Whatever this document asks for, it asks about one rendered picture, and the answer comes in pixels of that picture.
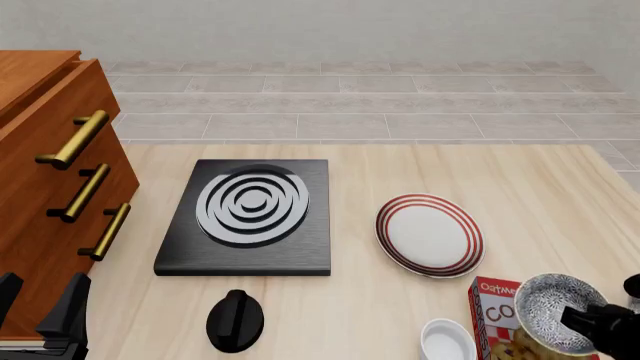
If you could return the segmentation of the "small plate on black stalk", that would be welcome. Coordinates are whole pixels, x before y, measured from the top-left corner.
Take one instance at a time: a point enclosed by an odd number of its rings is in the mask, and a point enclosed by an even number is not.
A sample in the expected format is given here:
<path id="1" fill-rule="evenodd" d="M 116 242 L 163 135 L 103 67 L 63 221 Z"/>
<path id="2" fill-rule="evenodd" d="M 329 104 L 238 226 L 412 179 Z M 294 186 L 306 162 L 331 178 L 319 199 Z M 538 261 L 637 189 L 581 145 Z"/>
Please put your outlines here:
<path id="1" fill-rule="evenodd" d="M 632 275 L 624 281 L 623 288 L 629 296 L 629 308 L 640 314 L 640 274 Z"/>

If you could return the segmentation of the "wooden cabinet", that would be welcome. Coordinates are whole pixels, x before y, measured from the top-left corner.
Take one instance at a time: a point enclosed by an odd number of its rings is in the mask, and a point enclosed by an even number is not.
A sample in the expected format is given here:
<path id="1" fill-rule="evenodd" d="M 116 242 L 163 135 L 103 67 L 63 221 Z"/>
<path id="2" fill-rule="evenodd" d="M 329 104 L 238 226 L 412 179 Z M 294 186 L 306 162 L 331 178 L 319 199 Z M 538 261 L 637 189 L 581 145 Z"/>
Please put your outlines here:
<path id="1" fill-rule="evenodd" d="M 0 50 L 0 129 L 65 66 L 91 60 L 81 59 L 76 50 Z"/>

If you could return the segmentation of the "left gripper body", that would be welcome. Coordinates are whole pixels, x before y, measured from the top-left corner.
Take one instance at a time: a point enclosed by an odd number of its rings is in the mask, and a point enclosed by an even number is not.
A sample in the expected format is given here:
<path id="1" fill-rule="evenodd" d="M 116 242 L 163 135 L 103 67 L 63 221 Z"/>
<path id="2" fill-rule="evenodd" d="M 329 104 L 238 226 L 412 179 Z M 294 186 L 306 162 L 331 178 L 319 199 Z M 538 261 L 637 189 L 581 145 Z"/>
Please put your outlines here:
<path id="1" fill-rule="evenodd" d="M 0 360 L 85 360 L 88 338 L 0 337 Z"/>

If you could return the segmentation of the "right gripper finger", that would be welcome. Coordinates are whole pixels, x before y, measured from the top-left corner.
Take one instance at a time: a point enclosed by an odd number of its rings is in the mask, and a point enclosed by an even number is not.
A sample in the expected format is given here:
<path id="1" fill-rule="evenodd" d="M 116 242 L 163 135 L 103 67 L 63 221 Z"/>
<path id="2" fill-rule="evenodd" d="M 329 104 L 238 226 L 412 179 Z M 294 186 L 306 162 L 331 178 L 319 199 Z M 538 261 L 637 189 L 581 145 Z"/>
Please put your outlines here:
<path id="1" fill-rule="evenodd" d="M 561 315 L 560 322 L 568 329 L 586 338 L 592 338 L 602 314 L 603 307 L 600 305 L 588 305 L 586 311 L 579 311 L 570 306 L 566 306 Z"/>

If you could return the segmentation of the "white plate with red rings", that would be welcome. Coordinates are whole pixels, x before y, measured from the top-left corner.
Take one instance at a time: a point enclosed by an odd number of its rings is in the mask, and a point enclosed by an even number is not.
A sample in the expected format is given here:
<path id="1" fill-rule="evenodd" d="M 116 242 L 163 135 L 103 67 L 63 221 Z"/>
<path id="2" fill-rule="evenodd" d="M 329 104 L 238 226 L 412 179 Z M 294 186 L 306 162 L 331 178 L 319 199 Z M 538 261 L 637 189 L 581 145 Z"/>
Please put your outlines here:
<path id="1" fill-rule="evenodd" d="M 461 206 L 433 194 L 393 197 L 378 210 L 374 228 L 391 260 L 429 278 L 467 275 L 487 251 L 477 221 Z"/>

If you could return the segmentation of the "flat black stove plate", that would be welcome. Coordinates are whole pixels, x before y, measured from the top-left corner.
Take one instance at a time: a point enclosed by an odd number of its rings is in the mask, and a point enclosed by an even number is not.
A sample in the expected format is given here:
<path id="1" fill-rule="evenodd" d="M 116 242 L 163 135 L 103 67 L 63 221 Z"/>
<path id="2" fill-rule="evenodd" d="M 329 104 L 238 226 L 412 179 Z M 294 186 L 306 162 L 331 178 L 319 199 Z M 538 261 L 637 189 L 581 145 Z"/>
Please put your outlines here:
<path id="1" fill-rule="evenodd" d="M 159 276 L 330 275 L 329 162 L 196 161 L 154 272 Z"/>

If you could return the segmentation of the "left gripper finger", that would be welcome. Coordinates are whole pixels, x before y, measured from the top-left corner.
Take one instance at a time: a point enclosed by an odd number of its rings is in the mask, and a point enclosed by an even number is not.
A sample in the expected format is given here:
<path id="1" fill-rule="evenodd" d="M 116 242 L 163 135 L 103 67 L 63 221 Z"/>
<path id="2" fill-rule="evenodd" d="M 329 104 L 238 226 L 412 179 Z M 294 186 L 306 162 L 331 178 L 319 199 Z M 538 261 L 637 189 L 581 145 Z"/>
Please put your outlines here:
<path id="1" fill-rule="evenodd" d="M 86 311 L 91 279 L 82 272 L 71 278 L 62 296 L 36 327 L 46 340 L 87 340 Z"/>
<path id="2" fill-rule="evenodd" d="M 22 278 L 13 272 L 7 272 L 0 277 L 0 327 L 3 325 L 22 285 Z"/>

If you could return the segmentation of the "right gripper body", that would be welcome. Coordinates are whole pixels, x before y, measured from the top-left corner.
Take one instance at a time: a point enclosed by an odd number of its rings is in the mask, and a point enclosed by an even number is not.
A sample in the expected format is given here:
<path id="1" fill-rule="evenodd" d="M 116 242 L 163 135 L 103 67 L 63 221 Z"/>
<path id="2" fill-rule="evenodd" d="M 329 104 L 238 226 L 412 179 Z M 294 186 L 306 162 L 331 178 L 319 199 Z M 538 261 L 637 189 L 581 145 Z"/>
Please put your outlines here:
<path id="1" fill-rule="evenodd" d="M 640 314 L 618 305 L 589 305 L 592 326 L 586 338 L 611 357 L 640 357 Z"/>

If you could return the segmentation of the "round black stove knob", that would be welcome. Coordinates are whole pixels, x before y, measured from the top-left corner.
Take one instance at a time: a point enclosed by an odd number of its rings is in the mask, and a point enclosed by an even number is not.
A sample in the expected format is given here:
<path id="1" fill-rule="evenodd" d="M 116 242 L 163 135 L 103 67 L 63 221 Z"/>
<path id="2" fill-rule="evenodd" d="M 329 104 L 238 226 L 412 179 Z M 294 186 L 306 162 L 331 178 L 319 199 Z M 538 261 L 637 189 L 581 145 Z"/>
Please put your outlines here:
<path id="1" fill-rule="evenodd" d="M 260 303 L 244 290 L 230 290 L 210 311 L 206 333 L 223 353 L 240 353 L 252 347 L 265 324 Z"/>

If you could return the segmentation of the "black patterned bowl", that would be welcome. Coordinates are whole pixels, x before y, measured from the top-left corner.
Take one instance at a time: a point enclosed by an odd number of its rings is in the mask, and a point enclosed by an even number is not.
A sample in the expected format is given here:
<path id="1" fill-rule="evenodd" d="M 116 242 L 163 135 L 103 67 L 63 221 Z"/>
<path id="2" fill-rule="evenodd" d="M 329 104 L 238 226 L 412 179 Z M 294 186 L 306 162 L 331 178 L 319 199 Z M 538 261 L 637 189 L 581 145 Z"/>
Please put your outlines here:
<path id="1" fill-rule="evenodd" d="M 597 350 L 591 341 L 561 323 L 564 309 L 584 312 L 590 305 L 607 304 L 587 282 L 557 273 L 524 281 L 514 296 L 515 314 L 524 331 L 541 346 L 566 356 L 590 356 Z"/>

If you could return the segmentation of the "printed cookies box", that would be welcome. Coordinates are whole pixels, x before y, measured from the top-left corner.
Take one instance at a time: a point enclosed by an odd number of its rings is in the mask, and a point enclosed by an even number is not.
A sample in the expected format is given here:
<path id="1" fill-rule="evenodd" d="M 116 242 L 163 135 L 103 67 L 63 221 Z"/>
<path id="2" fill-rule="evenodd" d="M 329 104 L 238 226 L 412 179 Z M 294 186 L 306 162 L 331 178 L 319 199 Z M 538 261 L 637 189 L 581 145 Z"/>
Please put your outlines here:
<path id="1" fill-rule="evenodd" d="M 533 340 L 522 329 L 514 307 L 520 284 L 496 278 L 476 277 L 468 300 L 478 360 L 601 360 L 596 354 L 566 356 Z"/>

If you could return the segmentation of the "small white ramekin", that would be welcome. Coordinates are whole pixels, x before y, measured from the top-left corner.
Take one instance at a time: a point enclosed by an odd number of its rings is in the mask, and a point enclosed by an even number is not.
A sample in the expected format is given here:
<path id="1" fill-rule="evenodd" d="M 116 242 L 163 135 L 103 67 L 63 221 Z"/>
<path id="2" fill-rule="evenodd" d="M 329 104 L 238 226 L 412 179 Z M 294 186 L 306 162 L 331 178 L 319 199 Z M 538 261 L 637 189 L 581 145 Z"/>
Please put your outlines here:
<path id="1" fill-rule="evenodd" d="M 477 360 L 475 342 L 459 323 L 439 318 L 427 323 L 420 335 L 421 360 Z"/>

